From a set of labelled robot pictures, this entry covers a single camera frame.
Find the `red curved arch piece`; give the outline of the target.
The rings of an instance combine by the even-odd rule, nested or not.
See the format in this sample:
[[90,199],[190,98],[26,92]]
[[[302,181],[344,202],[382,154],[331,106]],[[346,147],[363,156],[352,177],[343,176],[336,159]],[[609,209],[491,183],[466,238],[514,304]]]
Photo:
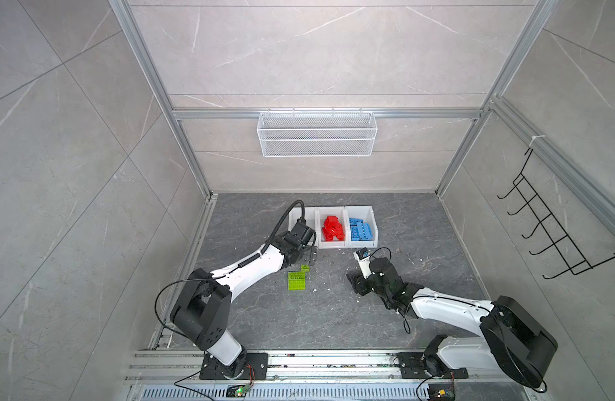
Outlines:
[[336,216],[327,216],[323,227],[322,235],[325,242],[344,242],[345,231],[342,223]]

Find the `green studded brick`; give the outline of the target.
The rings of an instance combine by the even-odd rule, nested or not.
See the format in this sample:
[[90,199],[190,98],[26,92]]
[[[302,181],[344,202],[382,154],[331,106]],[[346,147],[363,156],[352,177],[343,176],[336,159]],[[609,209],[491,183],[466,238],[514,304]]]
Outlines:
[[305,279],[301,280],[289,280],[287,289],[289,291],[304,291],[306,289],[307,282]]

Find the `blue brick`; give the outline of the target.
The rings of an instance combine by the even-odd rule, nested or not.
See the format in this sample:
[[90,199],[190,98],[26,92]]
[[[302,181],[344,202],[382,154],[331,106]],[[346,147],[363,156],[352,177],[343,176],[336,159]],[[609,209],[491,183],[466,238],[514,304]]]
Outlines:
[[362,219],[350,218],[350,233],[352,242],[370,242],[373,240],[372,228]]

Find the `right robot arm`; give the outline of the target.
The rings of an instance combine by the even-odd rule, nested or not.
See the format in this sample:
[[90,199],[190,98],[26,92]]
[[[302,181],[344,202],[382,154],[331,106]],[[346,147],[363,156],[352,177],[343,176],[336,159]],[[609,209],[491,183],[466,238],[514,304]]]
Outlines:
[[405,282],[387,257],[375,257],[367,249],[354,257],[359,269],[347,279],[356,294],[376,294],[386,309],[403,319],[434,320],[471,332],[469,338],[439,335],[431,341],[421,357],[429,375],[498,370],[517,384],[546,392],[545,375],[558,342],[512,297],[473,300],[436,292]]

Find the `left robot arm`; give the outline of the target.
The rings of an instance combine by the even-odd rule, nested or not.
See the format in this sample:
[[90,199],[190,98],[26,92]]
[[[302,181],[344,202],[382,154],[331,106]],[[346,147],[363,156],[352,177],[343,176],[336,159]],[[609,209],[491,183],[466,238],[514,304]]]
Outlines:
[[316,232],[307,225],[306,207],[295,200],[285,210],[267,240],[251,255],[227,267],[193,271],[187,279],[166,285],[182,286],[169,321],[157,312],[159,324],[195,344],[235,377],[246,364],[247,351],[227,329],[232,302],[260,280],[299,261],[313,245]]

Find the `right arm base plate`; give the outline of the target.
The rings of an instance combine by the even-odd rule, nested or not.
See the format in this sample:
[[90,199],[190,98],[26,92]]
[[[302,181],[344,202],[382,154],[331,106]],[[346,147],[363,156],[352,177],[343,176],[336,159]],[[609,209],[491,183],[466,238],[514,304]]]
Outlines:
[[451,369],[435,357],[427,360],[422,352],[397,353],[394,364],[402,379],[467,379],[466,368]]

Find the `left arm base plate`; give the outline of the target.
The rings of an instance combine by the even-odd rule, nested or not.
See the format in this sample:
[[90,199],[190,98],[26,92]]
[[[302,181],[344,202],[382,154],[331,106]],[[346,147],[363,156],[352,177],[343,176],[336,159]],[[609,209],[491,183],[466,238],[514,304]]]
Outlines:
[[219,379],[251,379],[263,380],[267,378],[269,354],[267,353],[245,353],[237,357],[231,365],[225,365],[218,359],[210,356],[202,364],[202,369],[199,373],[201,380],[219,380]]

